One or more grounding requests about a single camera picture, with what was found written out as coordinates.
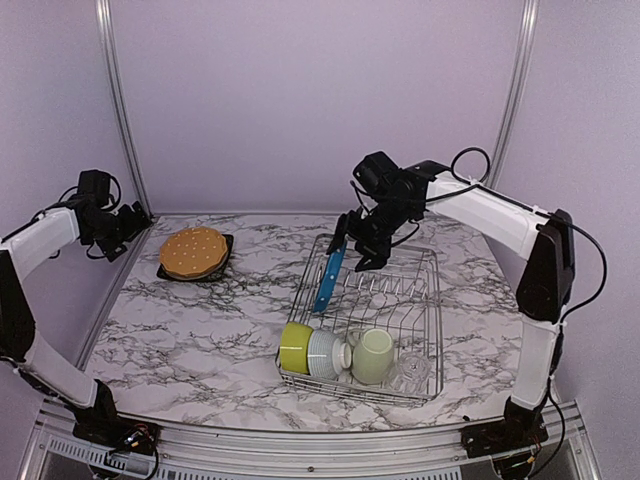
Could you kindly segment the blue dotted plate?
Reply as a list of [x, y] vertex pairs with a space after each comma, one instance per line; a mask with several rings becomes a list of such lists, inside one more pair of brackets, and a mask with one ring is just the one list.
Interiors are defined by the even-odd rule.
[[321, 313], [327, 309], [338, 280], [346, 248], [347, 242], [344, 242], [340, 247], [329, 254], [324, 276], [322, 277], [312, 308], [313, 313]]

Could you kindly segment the yellow dotted plate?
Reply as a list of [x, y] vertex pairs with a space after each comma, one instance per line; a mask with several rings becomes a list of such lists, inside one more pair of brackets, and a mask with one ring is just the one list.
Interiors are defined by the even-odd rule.
[[172, 277], [201, 278], [222, 265], [229, 254], [226, 238], [209, 227], [191, 227], [172, 234], [161, 246], [159, 262]]

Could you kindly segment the black floral square plate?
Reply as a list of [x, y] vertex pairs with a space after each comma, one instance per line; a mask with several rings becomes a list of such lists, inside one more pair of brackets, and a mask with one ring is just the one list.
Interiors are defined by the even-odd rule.
[[172, 282], [182, 282], [182, 283], [216, 283], [222, 280], [225, 275], [225, 270], [229, 261], [231, 259], [233, 253], [234, 246], [234, 236], [231, 234], [224, 234], [223, 237], [226, 241], [227, 246], [227, 254], [223, 260], [223, 262], [216, 267], [213, 271], [199, 278], [187, 278], [187, 279], [179, 279], [171, 277], [168, 272], [164, 269], [162, 265], [159, 265], [156, 271], [156, 277], [158, 279], [172, 281]]

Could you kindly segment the pale green mug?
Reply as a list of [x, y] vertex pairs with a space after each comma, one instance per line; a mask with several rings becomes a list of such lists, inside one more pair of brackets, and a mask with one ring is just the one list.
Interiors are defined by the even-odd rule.
[[352, 329], [347, 333], [352, 347], [351, 373], [365, 385], [380, 384], [394, 362], [394, 343], [384, 329]]

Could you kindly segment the clear glass cup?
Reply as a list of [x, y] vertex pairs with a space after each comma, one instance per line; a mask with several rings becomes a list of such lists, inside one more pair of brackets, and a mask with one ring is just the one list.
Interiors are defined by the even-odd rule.
[[417, 351], [402, 353], [395, 361], [386, 381], [387, 388], [402, 394], [422, 394], [427, 386], [431, 364]]

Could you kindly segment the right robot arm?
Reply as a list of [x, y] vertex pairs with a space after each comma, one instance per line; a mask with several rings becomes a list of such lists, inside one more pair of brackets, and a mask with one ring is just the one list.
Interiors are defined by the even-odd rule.
[[368, 214], [341, 215], [327, 252], [334, 254], [353, 239], [359, 271], [383, 268], [395, 245], [393, 234], [406, 222], [423, 219], [427, 210], [478, 230], [525, 260], [516, 290], [523, 330], [514, 389], [501, 420], [464, 428], [462, 440], [483, 452], [544, 440], [536, 430], [562, 353], [561, 315], [575, 277], [570, 215], [519, 204], [434, 161], [400, 168], [376, 152], [353, 175], [376, 205]]

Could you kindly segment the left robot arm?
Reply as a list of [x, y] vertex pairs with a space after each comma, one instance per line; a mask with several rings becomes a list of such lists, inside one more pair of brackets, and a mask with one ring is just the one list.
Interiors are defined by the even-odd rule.
[[110, 388], [76, 367], [40, 331], [30, 302], [43, 281], [32, 278], [53, 256], [80, 243], [112, 262], [150, 226], [138, 203], [111, 212], [90, 196], [53, 204], [1, 240], [1, 358], [34, 388], [61, 399], [76, 421], [106, 445], [125, 438]]

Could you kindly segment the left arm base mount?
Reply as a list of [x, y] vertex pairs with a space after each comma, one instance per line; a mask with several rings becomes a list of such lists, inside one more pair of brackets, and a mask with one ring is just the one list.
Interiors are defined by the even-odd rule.
[[133, 452], [153, 456], [157, 449], [160, 427], [156, 423], [116, 417], [77, 420], [73, 435], [99, 444], [111, 453]]

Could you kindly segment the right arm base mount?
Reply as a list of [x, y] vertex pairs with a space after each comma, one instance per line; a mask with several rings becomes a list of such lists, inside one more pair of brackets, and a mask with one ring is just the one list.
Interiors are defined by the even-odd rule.
[[536, 446], [548, 439], [542, 420], [535, 420], [528, 428], [518, 420], [500, 419], [467, 425], [461, 429], [461, 445], [469, 458]]

